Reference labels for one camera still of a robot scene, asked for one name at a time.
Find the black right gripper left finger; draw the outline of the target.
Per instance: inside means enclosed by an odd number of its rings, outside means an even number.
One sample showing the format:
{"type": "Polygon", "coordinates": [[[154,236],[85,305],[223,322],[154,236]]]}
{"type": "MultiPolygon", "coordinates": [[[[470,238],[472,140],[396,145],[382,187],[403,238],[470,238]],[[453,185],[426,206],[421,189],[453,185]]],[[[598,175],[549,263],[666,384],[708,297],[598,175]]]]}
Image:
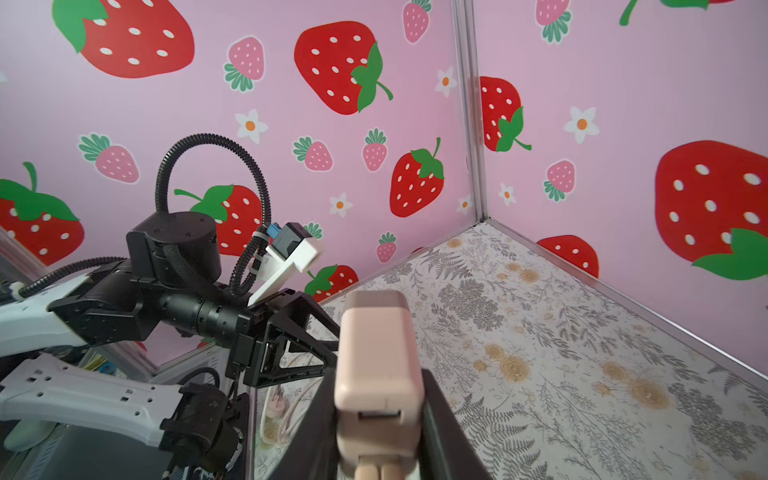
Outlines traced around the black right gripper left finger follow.
{"type": "Polygon", "coordinates": [[[293,440],[269,476],[270,480],[333,480],[340,454],[336,444],[335,372],[321,381],[293,440]]]}

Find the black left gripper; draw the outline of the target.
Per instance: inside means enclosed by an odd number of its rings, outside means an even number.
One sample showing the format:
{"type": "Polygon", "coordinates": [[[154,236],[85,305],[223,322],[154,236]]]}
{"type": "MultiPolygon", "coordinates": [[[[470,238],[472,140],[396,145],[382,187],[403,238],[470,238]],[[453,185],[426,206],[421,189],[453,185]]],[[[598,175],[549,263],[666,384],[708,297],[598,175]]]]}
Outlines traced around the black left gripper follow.
{"type": "Polygon", "coordinates": [[[302,342],[306,332],[328,350],[338,350],[340,325],[310,295],[286,289],[249,307],[244,314],[229,348],[227,378],[249,387],[271,387],[323,377],[336,368],[334,352],[310,351],[307,365],[281,364],[289,343],[302,342]],[[325,334],[322,339],[312,334],[315,324],[318,332],[325,334]]]}

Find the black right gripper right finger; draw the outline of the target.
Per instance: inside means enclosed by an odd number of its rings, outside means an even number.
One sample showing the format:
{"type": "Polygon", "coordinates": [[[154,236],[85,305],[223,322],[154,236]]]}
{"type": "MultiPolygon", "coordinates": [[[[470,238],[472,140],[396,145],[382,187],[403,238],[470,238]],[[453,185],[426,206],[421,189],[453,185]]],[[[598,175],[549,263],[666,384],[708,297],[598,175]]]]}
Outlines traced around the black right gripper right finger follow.
{"type": "Polygon", "coordinates": [[[433,374],[422,369],[424,403],[418,447],[421,479],[491,480],[433,374]]]}

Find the pink USB charger plug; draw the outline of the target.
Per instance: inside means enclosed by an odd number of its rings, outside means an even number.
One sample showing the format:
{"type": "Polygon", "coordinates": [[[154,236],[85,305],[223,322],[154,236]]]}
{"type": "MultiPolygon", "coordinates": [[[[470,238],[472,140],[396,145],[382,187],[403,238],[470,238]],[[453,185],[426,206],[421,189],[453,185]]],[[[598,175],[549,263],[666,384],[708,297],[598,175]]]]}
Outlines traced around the pink USB charger plug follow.
{"type": "Polygon", "coordinates": [[[355,479],[404,479],[415,468],[425,387],[413,318],[399,291],[345,298],[334,406],[336,445],[355,479]]]}

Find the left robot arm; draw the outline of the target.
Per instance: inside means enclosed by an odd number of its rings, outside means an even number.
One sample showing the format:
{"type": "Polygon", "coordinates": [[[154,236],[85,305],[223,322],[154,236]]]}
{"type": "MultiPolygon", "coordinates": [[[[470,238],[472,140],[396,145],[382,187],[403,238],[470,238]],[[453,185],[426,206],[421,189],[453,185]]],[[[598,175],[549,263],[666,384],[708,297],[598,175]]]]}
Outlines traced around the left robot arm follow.
{"type": "Polygon", "coordinates": [[[236,141],[213,133],[187,136],[165,154],[154,212],[128,232],[127,257],[78,261],[1,294],[1,353],[25,360],[1,383],[5,420],[40,419],[106,430],[171,454],[165,476],[204,471],[227,479],[245,456],[248,418],[239,385],[277,386],[317,378],[337,363],[339,325],[310,295],[286,287],[320,252],[300,224],[271,221],[267,183],[236,141]],[[214,145],[250,171],[262,223],[246,234],[228,283],[220,281],[219,236],[212,215],[171,212],[169,184],[188,150],[214,145]],[[96,347],[145,340],[165,323],[228,350],[224,375],[209,384],[191,376],[176,385],[105,377],[48,354],[58,346],[96,347]]]}

